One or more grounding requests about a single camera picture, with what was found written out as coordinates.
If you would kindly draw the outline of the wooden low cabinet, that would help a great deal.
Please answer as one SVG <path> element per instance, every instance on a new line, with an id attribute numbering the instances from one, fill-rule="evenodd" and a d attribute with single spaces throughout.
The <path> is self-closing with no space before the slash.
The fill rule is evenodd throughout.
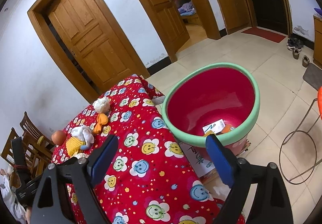
<path id="1" fill-rule="evenodd" d="M 314 15 L 314 54 L 313 62 L 322 68 L 322 22 L 321 17 Z"/>

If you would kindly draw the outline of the red smiley flower tablecloth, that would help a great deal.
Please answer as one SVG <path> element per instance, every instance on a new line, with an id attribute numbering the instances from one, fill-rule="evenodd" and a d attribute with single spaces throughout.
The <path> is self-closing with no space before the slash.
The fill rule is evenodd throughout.
<path id="1" fill-rule="evenodd" d="M 105 93 L 109 121 L 85 150 L 90 155 L 109 135 L 118 150 L 97 200 L 112 223 L 213 223 L 223 205 L 205 188 L 166 127 L 154 101 L 162 94 L 132 75 Z"/>

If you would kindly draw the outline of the orange cardboard box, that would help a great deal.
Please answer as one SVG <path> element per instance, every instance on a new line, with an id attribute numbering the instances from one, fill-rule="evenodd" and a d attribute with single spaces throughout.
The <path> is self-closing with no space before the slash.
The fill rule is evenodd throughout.
<path id="1" fill-rule="evenodd" d="M 231 124 L 226 124 L 225 127 L 217 133 L 217 135 L 222 135 L 222 134 L 226 134 L 226 133 L 229 133 L 231 131 L 234 130 L 234 126 L 232 126 Z"/>

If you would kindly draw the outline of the red bin green rim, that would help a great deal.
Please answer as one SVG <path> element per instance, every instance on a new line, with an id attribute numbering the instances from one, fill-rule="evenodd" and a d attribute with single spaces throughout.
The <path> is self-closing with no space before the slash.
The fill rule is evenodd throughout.
<path id="1" fill-rule="evenodd" d="M 217 135 L 223 146 L 247 137 L 257 122 L 260 92 L 253 75 L 244 67 L 221 62 L 202 67 L 166 95 L 162 117 L 179 142 L 206 148 L 202 128 L 217 120 L 234 130 Z"/>

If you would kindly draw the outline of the white paper ball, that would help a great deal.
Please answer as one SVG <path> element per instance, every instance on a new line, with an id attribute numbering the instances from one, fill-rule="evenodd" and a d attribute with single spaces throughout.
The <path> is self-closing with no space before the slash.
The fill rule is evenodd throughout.
<path id="1" fill-rule="evenodd" d="M 110 102 L 109 98 L 106 96 L 103 96 L 102 98 L 98 98 L 96 101 L 92 104 L 94 110 L 96 113 L 108 113 L 110 111 Z"/>
<path id="2" fill-rule="evenodd" d="M 88 154 L 84 154 L 84 153 L 78 153 L 78 154 L 74 154 L 73 157 L 75 157 L 77 159 L 81 159 L 81 158 L 88 158 L 89 155 Z"/>

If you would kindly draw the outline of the closed wooden door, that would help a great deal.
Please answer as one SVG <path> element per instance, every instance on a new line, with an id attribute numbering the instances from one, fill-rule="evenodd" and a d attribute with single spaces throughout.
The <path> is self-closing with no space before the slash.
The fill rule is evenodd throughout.
<path id="1" fill-rule="evenodd" d="M 140 68 L 95 0 L 54 0 L 48 17 L 69 52 L 100 90 L 108 90 Z"/>

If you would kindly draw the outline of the red doormat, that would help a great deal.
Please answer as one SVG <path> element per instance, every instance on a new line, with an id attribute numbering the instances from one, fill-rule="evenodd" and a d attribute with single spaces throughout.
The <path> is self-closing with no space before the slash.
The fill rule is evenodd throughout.
<path id="1" fill-rule="evenodd" d="M 246 29 L 244 31 L 242 31 L 242 33 L 244 34 L 251 34 L 254 36 L 258 36 L 267 40 L 270 40 L 272 42 L 275 43 L 280 43 L 281 41 L 283 41 L 286 36 L 272 32 L 272 31 L 268 31 L 268 30 L 263 30 L 257 27 L 251 27 L 249 29 Z"/>

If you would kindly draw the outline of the open wooden door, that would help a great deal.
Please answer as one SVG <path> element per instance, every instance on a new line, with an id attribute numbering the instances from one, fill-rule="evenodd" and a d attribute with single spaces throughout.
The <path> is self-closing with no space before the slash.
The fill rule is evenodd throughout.
<path id="1" fill-rule="evenodd" d="M 177 51 L 189 39 L 189 33 L 173 0 L 140 0 L 156 29 L 169 57 L 176 59 Z"/>

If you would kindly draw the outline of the white teal carton box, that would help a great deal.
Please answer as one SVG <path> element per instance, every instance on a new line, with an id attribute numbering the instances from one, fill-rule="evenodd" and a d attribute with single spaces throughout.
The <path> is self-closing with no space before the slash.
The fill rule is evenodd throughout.
<path id="1" fill-rule="evenodd" d="M 204 136 L 208 136 L 209 134 L 218 135 L 223 133 L 225 126 L 224 120 L 220 119 L 204 126 L 202 130 L 204 132 Z"/>

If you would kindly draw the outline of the yellow foam fruit net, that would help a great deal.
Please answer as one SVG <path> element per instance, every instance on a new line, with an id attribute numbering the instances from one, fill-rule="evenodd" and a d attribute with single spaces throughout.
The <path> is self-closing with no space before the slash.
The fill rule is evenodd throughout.
<path id="1" fill-rule="evenodd" d="M 85 141 L 81 141 L 77 137 L 69 138 L 65 144 L 68 155 L 72 157 L 74 154 L 78 154 L 79 150 L 81 149 L 81 146 L 85 144 Z"/>

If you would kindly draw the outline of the wooden wall panel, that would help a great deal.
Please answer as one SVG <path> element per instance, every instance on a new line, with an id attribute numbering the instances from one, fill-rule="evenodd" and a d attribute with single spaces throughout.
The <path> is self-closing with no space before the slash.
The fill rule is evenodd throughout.
<path id="1" fill-rule="evenodd" d="M 246 0 L 217 0 L 228 34 L 251 26 Z"/>

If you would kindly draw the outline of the white cloth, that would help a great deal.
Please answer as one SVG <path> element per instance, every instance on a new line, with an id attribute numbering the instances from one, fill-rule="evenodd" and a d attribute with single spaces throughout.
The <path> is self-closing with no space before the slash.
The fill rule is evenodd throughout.
<path id="1" fill-rule="evenodd" d="M 77 126 L 71 130 L 71 136 L 77 137 L 81 141 L 85 141 L 87 145 L 94 144 L 92 130 L 85 125 Z"/>

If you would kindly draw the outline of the far wooden chair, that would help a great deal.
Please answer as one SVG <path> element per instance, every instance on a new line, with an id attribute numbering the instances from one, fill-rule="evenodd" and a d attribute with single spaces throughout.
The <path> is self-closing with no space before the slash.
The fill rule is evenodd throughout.
<path id="1" fill-rule="evenodd" d="M 49 150 L 54 147 L 54 143 L 33 124 L 26 111 L 20 122 L 20 127 L 24 131 L 24 135 L 32 137 L 38 145 L 42 145 Z"/>

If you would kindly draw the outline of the orange wrapper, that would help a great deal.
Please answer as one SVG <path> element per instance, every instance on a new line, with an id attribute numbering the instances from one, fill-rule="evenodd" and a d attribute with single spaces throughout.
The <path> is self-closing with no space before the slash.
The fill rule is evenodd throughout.
<path id="1" fill-rule="evenodd" d="M 103 130 L 103 127 L 108 124 L 108 116 L 104 113 L 100 113 L 97 115 L 97 123 L 92 131 L 94 135 L 100 134 Z"/>

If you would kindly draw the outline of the red apple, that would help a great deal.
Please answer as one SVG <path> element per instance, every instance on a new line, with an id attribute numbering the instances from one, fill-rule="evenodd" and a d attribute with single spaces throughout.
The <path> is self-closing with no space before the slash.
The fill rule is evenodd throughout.
<path id="1" fill-rule="evenodd" d="M 55 131 L 51 136 L 52 142 L 57 146 L 63 145 L 66 138 L 67 138 L 67 136 L 66 136 L 65 132 L 63 132 L 61 130 Z"/>

